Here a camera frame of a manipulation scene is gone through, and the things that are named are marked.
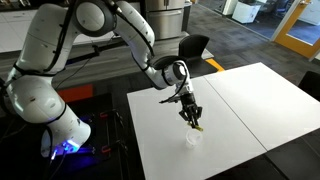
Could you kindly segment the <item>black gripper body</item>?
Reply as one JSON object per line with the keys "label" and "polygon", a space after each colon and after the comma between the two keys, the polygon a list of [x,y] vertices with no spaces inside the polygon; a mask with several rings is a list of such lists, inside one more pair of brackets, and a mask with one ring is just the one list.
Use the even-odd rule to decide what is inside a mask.
{"label": "black gripper body", "polygon": [[179,112],[180,116],[185,121],[197,121],[202,115],[202,107],[196,104],[194,94],[182,95],[180,100],[182,103],[182,110]]}

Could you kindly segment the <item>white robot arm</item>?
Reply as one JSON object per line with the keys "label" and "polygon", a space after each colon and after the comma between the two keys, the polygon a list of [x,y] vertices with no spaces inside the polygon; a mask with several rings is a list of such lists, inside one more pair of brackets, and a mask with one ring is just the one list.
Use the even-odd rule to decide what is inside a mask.
{"label": "white robot arm", "polygon": [[176,87],[167,100],[181,102],[182,118],[189,126],[199,127],[202,108],[195,102],[185,59],[167,56],[151,62],[155,34],[132,5],[126,1],[73,0],[64,8],[46,3],[34,15],[21,54],[4,83],[15,112],[29,123],[47,127],[41,139],[42,156],[76,153],[89,139],[91,127],[54,90],[52,80],[67,66],[79,35],[101,37],[109,32],[130,47],[134,61],[156,89]]}

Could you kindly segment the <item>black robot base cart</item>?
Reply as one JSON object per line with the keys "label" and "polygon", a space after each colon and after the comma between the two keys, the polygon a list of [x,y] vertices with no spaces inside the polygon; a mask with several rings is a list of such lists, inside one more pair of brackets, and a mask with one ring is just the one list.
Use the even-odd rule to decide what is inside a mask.
{"label": "black robot base cart", "polygon": [[1,119],[0,180],[129,180],[121,117],[112,96],[73,101],[70,107],[90,125],[91,135],[78,152],[53,160],[40,154],[45,126]]}

